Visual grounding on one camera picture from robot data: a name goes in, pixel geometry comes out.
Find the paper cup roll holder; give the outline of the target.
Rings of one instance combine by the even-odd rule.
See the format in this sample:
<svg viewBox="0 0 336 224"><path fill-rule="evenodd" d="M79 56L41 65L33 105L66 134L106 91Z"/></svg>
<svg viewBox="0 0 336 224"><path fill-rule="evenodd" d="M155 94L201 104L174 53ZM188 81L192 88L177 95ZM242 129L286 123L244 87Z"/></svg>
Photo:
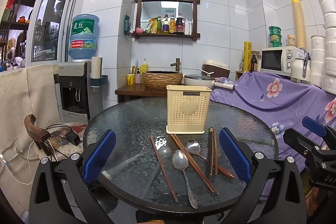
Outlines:
<svg viewBox="0 0 336 224"><path fill-rule="evenodd" d="M102 57L92 57L90 85L93 92L98 92L99 88L108 83L108 76L102 74Z"/></svg>

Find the cream plastic utensil holder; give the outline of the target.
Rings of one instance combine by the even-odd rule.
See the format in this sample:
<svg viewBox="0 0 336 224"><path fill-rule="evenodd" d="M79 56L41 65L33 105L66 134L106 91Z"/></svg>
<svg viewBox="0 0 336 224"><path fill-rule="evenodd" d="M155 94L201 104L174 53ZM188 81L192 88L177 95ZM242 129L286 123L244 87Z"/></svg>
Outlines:
<svg viewBox="0 0 336 224"><path fill-rule="evenodd" d="M167 85L168 134L203 134L212 90L205 86Z"/></svg>

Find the yellow mug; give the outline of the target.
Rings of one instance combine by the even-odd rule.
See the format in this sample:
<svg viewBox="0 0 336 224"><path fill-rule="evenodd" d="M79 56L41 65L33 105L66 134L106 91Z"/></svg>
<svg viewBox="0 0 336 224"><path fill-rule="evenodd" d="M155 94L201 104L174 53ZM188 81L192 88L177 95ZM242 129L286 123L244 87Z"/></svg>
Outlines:
<svg viewBox="0 0 336 224"><path fill-rule="evenodd" d="M127 85L135 85L135 75L134 74L128 74L126 76Z"/></svg>

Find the yellow wrapped roll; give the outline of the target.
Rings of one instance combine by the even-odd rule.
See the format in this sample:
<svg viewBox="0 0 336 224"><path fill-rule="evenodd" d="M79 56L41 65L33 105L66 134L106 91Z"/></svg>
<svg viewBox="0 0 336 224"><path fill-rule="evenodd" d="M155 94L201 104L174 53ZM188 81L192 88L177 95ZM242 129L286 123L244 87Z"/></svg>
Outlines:
<svg viewBox="0 0 336 224"><path fill-rule="evenodd" d="M252 60L252 43L251 42L244 42L243 71L245 71L245 72L250 71L251 60Z"/></svg>

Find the bronze faucet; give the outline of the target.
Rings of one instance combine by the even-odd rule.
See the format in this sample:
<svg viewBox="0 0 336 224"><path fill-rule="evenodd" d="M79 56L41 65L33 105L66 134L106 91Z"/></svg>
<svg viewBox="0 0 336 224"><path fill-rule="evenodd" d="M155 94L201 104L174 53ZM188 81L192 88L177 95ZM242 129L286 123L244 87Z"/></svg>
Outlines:
<svg viewBox="0 0 336 224"><path fill-rule="evenodd" d="M170 64L171 67L175 67L176 72L180 72L180 67L181 67L181 61L180 58L176 58L175 62Z"/></svg>

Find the steel spoon with brown handle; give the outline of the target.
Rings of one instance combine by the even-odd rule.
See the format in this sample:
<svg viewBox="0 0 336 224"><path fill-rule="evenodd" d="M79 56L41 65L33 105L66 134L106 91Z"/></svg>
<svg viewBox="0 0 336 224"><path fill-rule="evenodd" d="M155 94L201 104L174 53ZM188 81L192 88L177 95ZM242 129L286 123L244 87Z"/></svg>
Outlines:
<svg viewBox="0 0 336 224"><path fill-rule="evenodd" d="M208 158L205 157L204 155L201 154L201 146L200 144L195 141L195 140L187 140L185 141L185 149L188 153L192 154L192 155L198 155L203 161L205 162L208 162ZM235 175L221 167L221 166L215 166L215 164L213 164L213 167L216 169L216 171L220 172L221 174L223 174L224 176L226 176L227 178L230 178L230 179L235 179Z"/></svg>

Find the yellow paper cup stack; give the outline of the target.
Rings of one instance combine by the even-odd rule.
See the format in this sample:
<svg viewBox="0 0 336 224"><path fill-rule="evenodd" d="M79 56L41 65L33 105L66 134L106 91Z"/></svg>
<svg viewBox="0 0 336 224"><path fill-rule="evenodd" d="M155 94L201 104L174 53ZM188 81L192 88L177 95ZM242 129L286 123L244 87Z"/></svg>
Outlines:
<svg viewBox="0 0 336 224"><path fill-rule="evenodd" d="M300 0L291 0L291 5L293 7L293 15L295 23L296 47L306 49L305 22Z"/></svg>

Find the white frying pan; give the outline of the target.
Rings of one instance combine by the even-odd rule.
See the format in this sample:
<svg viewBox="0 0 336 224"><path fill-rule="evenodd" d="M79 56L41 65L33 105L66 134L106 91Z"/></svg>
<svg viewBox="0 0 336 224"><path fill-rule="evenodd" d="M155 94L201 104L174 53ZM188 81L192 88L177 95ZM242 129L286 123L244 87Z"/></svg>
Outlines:
<svg viewBox="0 0 336 224"><path fill-rule="evenodd" d="M202 75L184 75L184 84L189 86L204 86L210 89L223 88L234 90L232 84L225 84L215 81L214 77Z"/></svg>

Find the green bowl stack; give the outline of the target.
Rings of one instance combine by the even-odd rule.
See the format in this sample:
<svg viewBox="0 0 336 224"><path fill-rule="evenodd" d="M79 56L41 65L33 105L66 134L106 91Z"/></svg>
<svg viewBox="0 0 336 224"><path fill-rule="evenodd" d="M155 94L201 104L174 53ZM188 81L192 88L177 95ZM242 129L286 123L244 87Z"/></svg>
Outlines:
<svg viewBox="0 0 336 224"><path fill-rule="evenodd" d="M269 26L270 47L282 46L281 28L278 26Z"/></svg>

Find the dark wooden wall shelf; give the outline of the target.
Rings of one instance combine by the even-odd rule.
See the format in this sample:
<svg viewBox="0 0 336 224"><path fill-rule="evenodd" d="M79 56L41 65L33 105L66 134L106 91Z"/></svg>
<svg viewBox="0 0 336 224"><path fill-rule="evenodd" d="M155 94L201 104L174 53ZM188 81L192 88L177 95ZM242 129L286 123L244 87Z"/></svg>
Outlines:
<svg viewBox="0 0 336 224"><path fill-rule="evenodd" d="M196 41L198 6L201 0L135 0L135 26L132 36L176 37Z"/></svg>

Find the yellow soap bottle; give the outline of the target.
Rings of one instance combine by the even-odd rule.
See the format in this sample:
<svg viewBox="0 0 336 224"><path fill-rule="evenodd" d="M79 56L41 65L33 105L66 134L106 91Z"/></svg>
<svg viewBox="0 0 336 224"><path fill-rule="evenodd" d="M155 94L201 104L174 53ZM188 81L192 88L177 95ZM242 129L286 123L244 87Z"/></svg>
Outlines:
<svg viewBox="0 0 336 224"><path fill-rule="evenodd" d="M146 62L146 59L143 60L143 63L139 67L139 72L143 74L144 72L147 72L149 70L148 63Z"/></svg>

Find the black chopstick gold band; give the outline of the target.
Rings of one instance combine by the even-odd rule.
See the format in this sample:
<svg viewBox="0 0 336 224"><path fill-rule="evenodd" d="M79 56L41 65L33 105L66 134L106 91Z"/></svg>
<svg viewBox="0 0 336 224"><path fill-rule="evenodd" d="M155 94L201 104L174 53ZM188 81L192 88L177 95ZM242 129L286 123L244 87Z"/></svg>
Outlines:
<svg viewBox="0 0 336 224"><path fill-rule="evenodd" d="M213 175L213 127L209 128L208 131L208 167L207 172L209 176Z"/></svg>

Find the white water dispenser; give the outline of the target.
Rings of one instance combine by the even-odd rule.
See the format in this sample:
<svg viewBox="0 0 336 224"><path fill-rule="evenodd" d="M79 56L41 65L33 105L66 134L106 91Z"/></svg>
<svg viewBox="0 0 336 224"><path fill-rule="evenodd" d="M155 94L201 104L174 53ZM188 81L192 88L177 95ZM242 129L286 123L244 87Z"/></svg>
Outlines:
<svg viewBox="0 0 336 224"><path fill-rule="evenodd" d="M62 112L66 122L88 123L103 111L102 88L91 87L91 62L59 65Z"/></svg>

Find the round glass table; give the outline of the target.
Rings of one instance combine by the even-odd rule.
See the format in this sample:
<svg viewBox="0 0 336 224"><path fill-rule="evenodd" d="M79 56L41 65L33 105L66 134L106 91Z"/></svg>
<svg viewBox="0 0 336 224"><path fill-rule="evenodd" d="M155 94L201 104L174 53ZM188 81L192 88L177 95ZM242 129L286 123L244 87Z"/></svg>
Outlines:
<svg viewBox="0 0 336 224"><path fill-rule="evenodd" d="M177 149L166 132L166 125L166 98L124 102L90 121L84 133L84 145L96 143L106 130L116 134L116 146L98 177L105 189L128 205L151 213L212 215L231 208L245 188L245 182L237 178L212 176L210 182L216 190L212 193L196 171L188 167L186 174L198 202L197 209L190 205L183 173L173 167L171 159L165 159L163 164L178 202L174 201L162 171L149 182L157 165L150 135L157 149L162 146Z"/></svg>

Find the purple floral cloth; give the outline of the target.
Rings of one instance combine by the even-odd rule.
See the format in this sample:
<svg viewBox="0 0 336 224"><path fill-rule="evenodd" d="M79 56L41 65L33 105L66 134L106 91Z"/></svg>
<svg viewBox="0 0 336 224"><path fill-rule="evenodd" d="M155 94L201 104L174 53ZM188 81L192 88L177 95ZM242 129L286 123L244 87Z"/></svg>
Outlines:
<svg viewBox="0 0 336 224"><path fill-rule="evenodd" d="M233 82L234 89L215 88L211 100L245 110L262 120L277 139L278 156L292 156L299 171L305 158L284 143L284 132L294 128L318 145L323 139L302 125L304 117L335 127L335 95L314 85L294 83L275 74L246 72Z"/></svg>

